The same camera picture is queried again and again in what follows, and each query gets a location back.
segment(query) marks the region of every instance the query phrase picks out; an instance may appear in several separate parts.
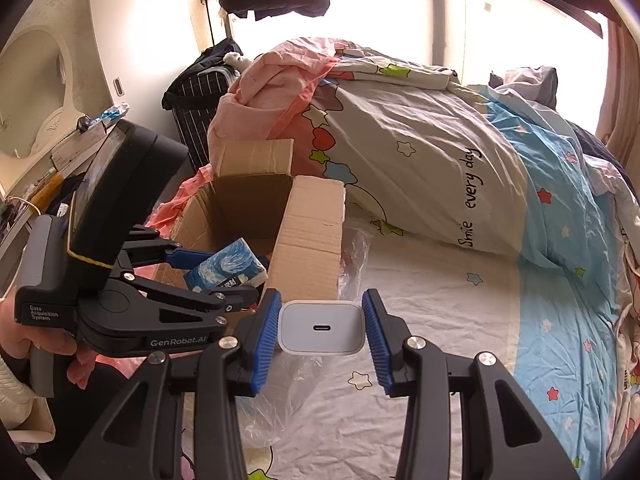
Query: black backpack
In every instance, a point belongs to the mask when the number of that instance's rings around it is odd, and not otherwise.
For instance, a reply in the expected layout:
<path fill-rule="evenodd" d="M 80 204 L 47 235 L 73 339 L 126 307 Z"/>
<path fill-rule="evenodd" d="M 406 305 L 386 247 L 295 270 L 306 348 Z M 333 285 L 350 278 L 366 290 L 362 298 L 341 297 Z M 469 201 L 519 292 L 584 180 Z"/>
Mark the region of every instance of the black backpack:
<path fill-rule="evenodd" d="M 209 163 L 207 129 L 218 110 L 220 98 L 237 77 L 236 70 L 223 62 L 228 52 L 242 55 L 232 38 L 205 50 L 171 83 L 162 97 L 162 108 L 173 111 L 180 138 L 189 149 L 195 171 Z"/>

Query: human hand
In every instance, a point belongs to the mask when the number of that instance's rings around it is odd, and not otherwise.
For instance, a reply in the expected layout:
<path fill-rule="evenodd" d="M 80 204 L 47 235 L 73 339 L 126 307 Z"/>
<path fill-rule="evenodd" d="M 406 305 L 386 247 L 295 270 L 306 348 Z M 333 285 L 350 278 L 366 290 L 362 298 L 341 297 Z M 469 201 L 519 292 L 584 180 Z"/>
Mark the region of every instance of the human hand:
<path fill-rule="evenodd" d="M 97 353 L 76 340 L 61 328 L 26 326 L 14 320 L 15 287 L 0 300 L 0 347 L 16 359 L 29 355 L 34 344 L 47 352 L 62 355 L 75 355 L 75 359 L 66 370 L 66 378 L 83 390 L 94 371 Z"/>

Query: blue blanket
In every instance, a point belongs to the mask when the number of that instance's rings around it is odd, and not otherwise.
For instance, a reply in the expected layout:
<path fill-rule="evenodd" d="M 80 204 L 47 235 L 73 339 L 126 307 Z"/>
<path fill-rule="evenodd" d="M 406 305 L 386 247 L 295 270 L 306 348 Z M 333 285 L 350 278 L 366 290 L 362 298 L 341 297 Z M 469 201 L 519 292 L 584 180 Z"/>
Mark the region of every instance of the blue blanket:
<path fill-rule="evenodd" d="M 610 197 L 593 196 L 569 138 L 495 97 L 486 116 L 529 173 L 514 375 L 580 477 L 596 480 L 616 393 L 618 262 Z"/>

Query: window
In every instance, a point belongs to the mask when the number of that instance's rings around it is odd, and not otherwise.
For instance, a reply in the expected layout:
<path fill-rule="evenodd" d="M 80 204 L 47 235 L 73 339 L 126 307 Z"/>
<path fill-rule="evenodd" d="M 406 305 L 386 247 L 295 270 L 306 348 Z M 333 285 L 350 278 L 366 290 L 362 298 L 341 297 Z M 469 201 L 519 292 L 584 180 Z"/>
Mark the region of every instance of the window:
<path fill-rule="evenodd" d="M 212 27 L 219 7 L 212 9 Z M 232 33 L 249 57 L 297 36 L 351 40 L 423 64 L 441 63 L 462 83 L 486 84 L 522 66 L 558 70 L 558 112 L 594 132 L 607 71 L 602 39 L 541 0 L 331 0 L 325 16 L 296 13 L 256 22 L 230 16 Z"/>

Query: yellow strap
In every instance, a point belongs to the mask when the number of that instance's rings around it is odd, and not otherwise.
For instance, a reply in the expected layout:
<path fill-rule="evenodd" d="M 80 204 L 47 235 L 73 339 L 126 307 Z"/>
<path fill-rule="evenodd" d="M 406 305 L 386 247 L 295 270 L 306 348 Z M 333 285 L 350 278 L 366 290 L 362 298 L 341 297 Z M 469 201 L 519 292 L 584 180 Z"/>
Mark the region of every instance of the yellow strap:
<path fill-rule="evenodd" d="M 72 229 L 72 219 L 74 217 L 74 205 L 76 202 L 76 194 L 74 193 L 73 198 L 71 199 L 71 214 L 69 215 L 69 227 L 66 229 L 66 254 L 75 258 L 76 260 L 80 260 L 86 264 L 96 265 L 98 267 L 104 267 L 105 269 L 113 269 L 112 265 L 104 264 L 97 260 L 92 260 L 91 258 L 87 258 L 86 256 L 82 256 L 82 254 L 77 254 L 71 250 L 71 229 Z"/>

